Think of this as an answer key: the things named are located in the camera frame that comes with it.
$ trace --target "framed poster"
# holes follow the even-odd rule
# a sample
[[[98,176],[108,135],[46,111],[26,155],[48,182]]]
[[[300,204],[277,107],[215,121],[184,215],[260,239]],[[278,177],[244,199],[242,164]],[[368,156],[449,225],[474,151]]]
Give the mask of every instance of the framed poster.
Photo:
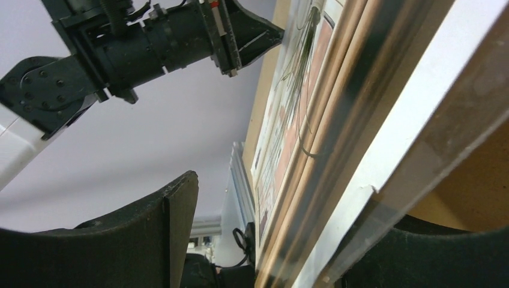
[[[346,3],[329,44],[333,53],[322,63],[307,111],[304,125],[309,123],[311,131],[300,131],[302,145],[287,168],[291,172],[283,180],[283,200],[262,240],[256,287],[314,287],[333,253],[330,249],[337,248],[321,240],[341,239],[322,237],[325,229],[331,227],[336,234],[348,230],[380,187],[366,182],[366,176],[376,171],[373,164],[360,170],[355,181],[352,175],[368,155],[450,4],[438,0]],[[343,214],[336,217],[336,211]]]
[[[280,53],[274,73],[251,167],[258,198],[257,257],[281,199],[287,169],[298,146],[300,131],[306,125],[310,99],[342,8],[339,0],[292,2],[287,46]]]

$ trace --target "cable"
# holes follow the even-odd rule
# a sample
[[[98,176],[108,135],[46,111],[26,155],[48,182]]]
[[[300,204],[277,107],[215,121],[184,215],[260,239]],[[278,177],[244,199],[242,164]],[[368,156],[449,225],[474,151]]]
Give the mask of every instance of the cable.
[[[118,10],[115,0],[99,0],[101,8],[110,21],[112,34],[115,36],[122,36],[127,31],[127,24]]]
[[[183,7],[183,6],[185,5],[185,3],[186,3],[186,2],[187,2],[187,0],[182,0],[182,2],[180,2],[180,4],[175,5],[175,6],[173,6],[173,7],[170,7],[170,8],[168,8],[167,10],[168,10],[168,11],[173,11],[174,9],[179,9],[179,8]]]
[[[245,239],[244,232],[242,232],[239,228],[235,228],[232,231],[232,233],[233,233],[233,238],[234,238],[235,242],[237,243],[237,246],[239,246],[239,248],[242,249],[242,251],[244,252],[245,256],[244,256],[244,258],[239,263],[237,263],[237,264],[235,264],[235,265],[233,265],[231,267],[222,267],[222,266],[216,265],[216,267],[218,267],[218,268],[224,269],[224,268],[240,267],[240,266],[242,266],[242,264],[245,263],[245,261],[248,258],[248,255],[249,255],[248,247],[245,247],[244,244],[242,243],[242,240],[241,240],[241,239]]]
[[[148,12],[148,10],[150,10],[150,4],[151,4],[151,0],[148,0],[148,2],[145,3],[145,5],[143,5],[142,8],[140,8],[138,11],[134,12],[133,14],[129,14],[126,19],[129,22],[138,21],[139,19],[141,19],[143,17],[143,15],[145,15],[145,13]]]

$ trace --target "wooden frame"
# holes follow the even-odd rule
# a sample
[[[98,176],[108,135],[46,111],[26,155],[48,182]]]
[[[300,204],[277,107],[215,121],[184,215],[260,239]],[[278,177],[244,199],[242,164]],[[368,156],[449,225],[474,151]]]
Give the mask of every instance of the wooden frame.
[[[339,59],[337,62],[329,61],[330,66],[336,65],[337,72],[334,72],[333,68],[326,70],[327,73],[324,74],[329,77],[326,80],[319,80],[321,88],[317,89],[313,95],[313,97],[318,97],[317,95],[324,97],[318,97],[321,102],[315,104],[318,106],[317,109],[310,108],[308,111],[313,115],[310,117],[310,125],[315,127],[318,132],[303,134],[303,144],[305,147],[312,147],[312,153],[320,154],[323,148],[327,147],[327,144],[324,144],[327,139],[329,139],[328,144],[335,149],[328,160],[312,159],[302,153],[296,156],[297,164],[292,165],[293,171],[288,177],[287,195],[282,204],[278,206],[278,213],[281,217],[277,217],[274,227],[278,234],[271,237],[267,249],[262,252],[258,267],[263,267],[263,270],[260,271],[257,286],[290,285],[297,277],[328,219],[327,215],[330,215],[331,210],[341,197],[340,191],[344,190],[349,175],[351,176],[355,170],[356,162],[360,161],[363,151],[367,148],[366,145],[364,145],[365,147],[355,147],[355,141],[358,141],[361,132],[365,129],[370,132],[371,138],[374,137],[379,125],[383,122],[381,121],[378,126],[376,124],[368,126],[367,123],[373,118],[367,115],[375,114],[379,120],[383,120],[384,114],[387,115],[390,110],[390,103],[394,103],[406,83],[402,79],[409,77],[413,69],[412,66],[417,64],[419,53],[424,52],[427,43],[438,28],[440,21],[431,21],[426,24],[427,26],[425,25],[427,15],[433,4],[436,5],[436,3],[437,1],[405,1],[405,4],[400,2],[400,9],[393,11],[393,13],[395,12],[393,14],[394,22],[389,22],[394,25],[387,27],[388,37],[379,45],[377,55],[380,56],[373,59],[373,70],[371,73],[364,72],[365,76],[362,76],[362,79],[367,79],[364,83],[369,83],[369,85],[361,83],[357,99],[352,104],[345,103],[345,100],[348,100],[345,99],[345,95],[351,92],[349,90],[352,87],[351,75],[359,66],[358,59],[363,47],[366,47],[369,33],[380,32],[373,30],[376,23],[375,16],[387,16],[388,14],[384,13],[390,13],[388,11],[391,7],[385,1],[347,2],[345,14],[337,28],[337,31],[340,29],[343,31],[342,41],[338,42],[341,45],[336,48],[338,52],[336,56]],[[442,8],[442,14],[445,15],[447,5]],[[348,35],[351,35],[351,41],[348,41]],[[414,58],[403,57],[410,47],[415,53]],[[381,71],[392,71],[392,73],[382,74]],[[395,79],[394,73],[397,71],[399,71],[399,78]],[[381,108],[373,104],[380,102],[385,103]],[[333,115],[335,113],[337,115],[340,109],[346,109],[343,112],[350,111],[352,114],[346,119],[336,116],[343,129],[335,138],[330,137],[330,131],[337,123],[333,124],[323,119],[334,118]],[[347,153],[350,157],[343,158],[346,151],[350,151]],[[339,177],[337,175],[334,177],[335,171],[339,169],[342,169],[343,173]],[[294,239],[306,239],[307,242],[302,243],[294,241]]]
[[[498,129],[507,129],[509,85],[501,79],[509,77],[509,50],[504,46],[509,41],[508,24],[509,7],[506,5],[380,194],[373,198],[354,229],[348,232],[314,287],[328,287],[335,282],[388,228],[475,153],[476,148],[489,143],[489,137]],[[488,229],[497,229],[499,225],[500,222]]]

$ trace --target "black cylindrical motor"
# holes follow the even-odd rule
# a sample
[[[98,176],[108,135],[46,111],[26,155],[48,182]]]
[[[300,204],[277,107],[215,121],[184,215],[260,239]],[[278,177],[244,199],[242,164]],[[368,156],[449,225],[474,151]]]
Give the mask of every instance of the black cylindrical motor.
[[[95,54],[104,68],[112,94],[132,89],[211,56],[214,51],[194,5],[154,6],[149,19],[127,27],[122,37],[99,32]]]

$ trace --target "poster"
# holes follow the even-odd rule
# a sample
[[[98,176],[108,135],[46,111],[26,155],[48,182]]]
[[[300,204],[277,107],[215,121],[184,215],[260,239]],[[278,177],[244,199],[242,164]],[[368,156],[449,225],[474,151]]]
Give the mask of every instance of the poster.
[[[276,79],[275,87],[276,90],[279,89],[279,101],[274,101],[274,98],[277,98],[274,97],[267,103],[266,115],[273,117],[272,129],[269,133],[265,133],[264,140],[259,141],[260,147],[257,147],[259,151],[255,154],[253,163],[255,170],[258,170],[258,174],[253,174],[253,182],[255,193],[258,195],[257,221],[259,225],[257,231],[259,231],[258,243],[260,244],[267,236],[266,232],[272,221],[274,207],[279,200],[286,169],[291,163],[291,156],[298,141],[298,133],[305,123],[309,101],[341,11],[342,4],[338,0],[326,1],[320,22],[316,27],[312,54],[307,64],[297,103],[293,102],[295,97],[289,87],[281,84],[281,78],[285,76],[284,73],[275,73],[279,76],[279,79]],[[292,54],[290,53],[290,56],[287,57],[290,59],[285,61],[287,65],[291,63]]]

